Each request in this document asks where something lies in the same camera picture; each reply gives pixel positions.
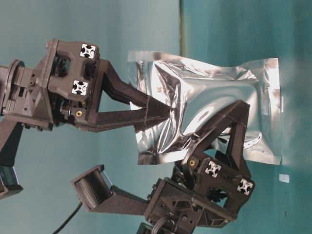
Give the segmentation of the black gripper upper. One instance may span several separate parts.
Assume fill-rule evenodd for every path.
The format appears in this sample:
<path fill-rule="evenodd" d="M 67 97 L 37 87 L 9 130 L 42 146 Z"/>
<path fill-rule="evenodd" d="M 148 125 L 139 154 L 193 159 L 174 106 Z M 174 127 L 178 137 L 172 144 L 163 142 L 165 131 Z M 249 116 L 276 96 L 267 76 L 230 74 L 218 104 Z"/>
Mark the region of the black gripper upper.
<path fill-rule="evenodd" d="M 36 84 L 29 87 L 32 128 L 52 129 L 68 123 L 80 129 L 97 129 L 98 78 L 102 78 L 102 90 L 113 100 L 139 107 L 146 107 L 150 100 L 147 94 L 123 82 L 110 61 L 100 60 L 94 43 L 52 39 L 36 71 Z"/>

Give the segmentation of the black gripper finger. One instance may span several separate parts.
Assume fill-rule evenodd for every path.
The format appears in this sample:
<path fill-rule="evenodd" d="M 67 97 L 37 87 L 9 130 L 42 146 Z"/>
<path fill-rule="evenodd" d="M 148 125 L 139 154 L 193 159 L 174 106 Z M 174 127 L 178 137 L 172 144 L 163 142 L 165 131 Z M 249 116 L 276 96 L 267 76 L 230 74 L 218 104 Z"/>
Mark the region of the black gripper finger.
<path fill-rule="evenodd" d="M 153 127 L 169 118 L 171 107 L 146 96 L 141 108 L 130 111 L 95 112 L 83 123 L 75 118 L 75 127 L 89 132 L 103 132 L 133 125 L 142 131 Z"/>

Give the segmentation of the black gripper lower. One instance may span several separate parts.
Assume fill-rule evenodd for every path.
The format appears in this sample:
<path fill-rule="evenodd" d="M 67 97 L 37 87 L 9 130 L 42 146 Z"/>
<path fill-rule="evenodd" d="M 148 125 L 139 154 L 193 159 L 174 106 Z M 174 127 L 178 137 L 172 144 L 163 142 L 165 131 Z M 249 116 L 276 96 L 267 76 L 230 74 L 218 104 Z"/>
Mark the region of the black gripper lower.
<path fill-rule="evenodd" d="M 251 197 L 255 182 L 243 157 L 249 104 L 242 100 L 222 108 L 195 134 L 199 137 L 181 162 L 193 171 L 193 186 L 184 177 L 159 179 L 144 213 L 145 234 L 191 234 L 196 227 L 222 228 L 235 221 Z M 225 153 L 205 153 L 229 129 Z"/>

